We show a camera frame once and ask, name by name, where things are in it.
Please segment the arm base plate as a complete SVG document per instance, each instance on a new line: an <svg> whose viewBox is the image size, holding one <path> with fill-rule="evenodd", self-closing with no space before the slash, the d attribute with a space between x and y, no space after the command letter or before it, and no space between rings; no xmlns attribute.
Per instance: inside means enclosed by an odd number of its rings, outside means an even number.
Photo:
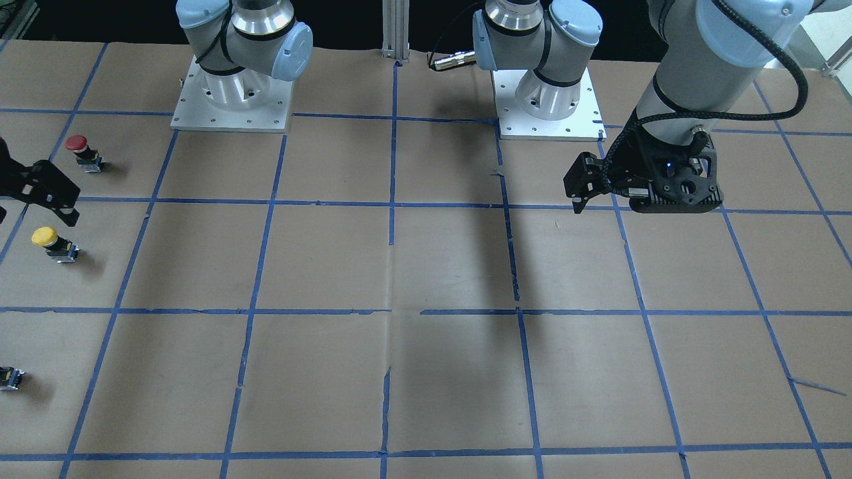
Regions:
<svg viewBox="0 0 852 479"><path fill-rule="evenodd" d="M533 71L492 72L500 134L508 140L575 140L606 138L600 107L588 70L578 84L545 84Z"/></svg>
<svg viewBox="0 0 852 479"><path fill-rule="evenodd" d="M170 127L179 131L285 134L293 88L294 82L251 70L216 76L192 60Z"/></svg>

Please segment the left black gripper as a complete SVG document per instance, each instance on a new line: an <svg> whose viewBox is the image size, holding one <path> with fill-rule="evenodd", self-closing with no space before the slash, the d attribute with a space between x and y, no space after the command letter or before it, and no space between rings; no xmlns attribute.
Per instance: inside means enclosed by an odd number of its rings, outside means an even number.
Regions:
<svg viewBox="0 0 852 479"><path fill-rule="evenodd" d="M660 153L660 140L642 126L627 122L609 148L609 179L604 161L590 152L581 152L563 176L566 197L572 201L575 214L581 214L588 201L612 191L627 196L627 189L646 189L643 199L657 199L652 180L652 159Z"/></svg>

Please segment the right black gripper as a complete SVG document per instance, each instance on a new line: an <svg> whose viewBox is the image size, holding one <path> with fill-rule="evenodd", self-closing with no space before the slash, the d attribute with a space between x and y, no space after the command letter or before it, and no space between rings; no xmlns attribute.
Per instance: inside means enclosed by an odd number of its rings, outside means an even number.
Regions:
<svg viewBox="0 0 852 479"><path fill-rule="evenodd" d="M1 138L1 193L52 210L68 227L79 220L75 204L81 189L51 161L39 160L24 166L11 157L8 144ZM0 224L8 212L0 207Z"/></svg>

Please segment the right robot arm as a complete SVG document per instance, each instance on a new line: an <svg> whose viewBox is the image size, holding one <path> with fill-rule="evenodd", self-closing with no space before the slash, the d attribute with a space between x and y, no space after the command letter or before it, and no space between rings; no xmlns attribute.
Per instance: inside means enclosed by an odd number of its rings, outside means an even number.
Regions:
<svg viewBox="0 0 852 479"><path fill-rule="evenodd" d="M176 1L176 15L194 51L170 127L176 131L285 134L294 81L306 70L313 31L290 1ZM88 140L67 148L87 173L103 156ZM52 210L73 227L81 189L57 166L13 160L2 139L2 196Z"/></svg>

